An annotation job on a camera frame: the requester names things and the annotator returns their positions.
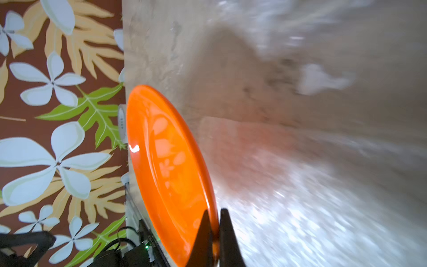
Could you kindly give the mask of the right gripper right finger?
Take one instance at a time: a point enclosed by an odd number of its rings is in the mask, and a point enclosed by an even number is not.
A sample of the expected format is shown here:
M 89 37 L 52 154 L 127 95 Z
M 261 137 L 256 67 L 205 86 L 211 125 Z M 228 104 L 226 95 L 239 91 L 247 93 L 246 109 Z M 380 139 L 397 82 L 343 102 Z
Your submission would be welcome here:
M 220 211 L 220 267 L 246 267 L 228 209 Z

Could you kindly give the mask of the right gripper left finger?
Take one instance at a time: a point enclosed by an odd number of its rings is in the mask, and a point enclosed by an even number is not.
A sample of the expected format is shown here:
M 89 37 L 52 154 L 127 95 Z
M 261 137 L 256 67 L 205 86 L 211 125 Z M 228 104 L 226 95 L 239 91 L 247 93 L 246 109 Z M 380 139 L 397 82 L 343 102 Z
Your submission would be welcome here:
M 213 233 L 209 213 L 205 210 L 186 267 L 212 267 L 214 264 L 212 244 Z

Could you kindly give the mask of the orange plate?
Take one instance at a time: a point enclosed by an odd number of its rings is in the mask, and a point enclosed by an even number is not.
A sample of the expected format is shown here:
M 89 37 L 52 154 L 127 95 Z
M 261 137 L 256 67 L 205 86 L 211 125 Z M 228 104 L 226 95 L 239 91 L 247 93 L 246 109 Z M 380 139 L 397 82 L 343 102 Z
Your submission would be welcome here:
M 126 120 L 132 167 L 144 205 L 167 253 L 183 267 L 205 212 L 214 236 L 219 234 L 205 160 L 182 116 L 153 87 L 132 90 Z

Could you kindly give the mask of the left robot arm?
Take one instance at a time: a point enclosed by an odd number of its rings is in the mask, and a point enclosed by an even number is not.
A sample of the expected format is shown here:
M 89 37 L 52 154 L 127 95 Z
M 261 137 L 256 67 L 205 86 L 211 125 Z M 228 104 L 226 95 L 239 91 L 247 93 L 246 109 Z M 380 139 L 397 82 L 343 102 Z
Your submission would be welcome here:
M 1 266 L 35 267 L 55 242 L 48 231 L 1 234 Z

